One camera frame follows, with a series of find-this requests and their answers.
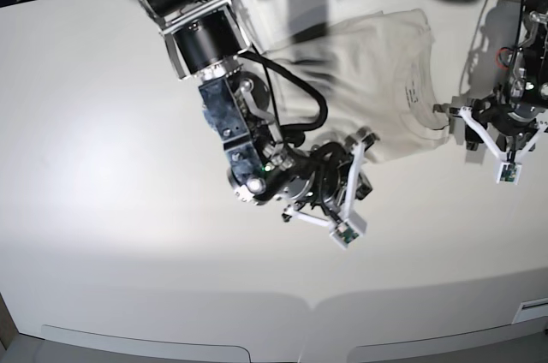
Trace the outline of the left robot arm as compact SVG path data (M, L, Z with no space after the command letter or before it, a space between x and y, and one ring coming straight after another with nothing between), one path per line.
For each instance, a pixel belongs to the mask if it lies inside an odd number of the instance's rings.
M469 151L484 145L503 168L514 169L547 131L538 119L547 111L547 0L520 0L515 43L501 48L497 60L503 81L489 95L433 110L464 121Z

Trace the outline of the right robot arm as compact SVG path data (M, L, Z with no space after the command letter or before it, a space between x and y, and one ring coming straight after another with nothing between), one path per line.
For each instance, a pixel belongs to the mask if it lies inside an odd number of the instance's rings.
M366 223L354 203L370 192L360 167L372 137L351 148L330 142L302 151L306 133L327 119L325 98L286 68L253 52L234 0L138 1L158 26L178 78L200 81L205 118L223 142L235 196L257 205L286 199L289 218L303 217L306 205L319 207L324 213L320 225L363 233ZM268 80L246 71L246 60L310 95L318 104L317 116L311 122L281 125Z

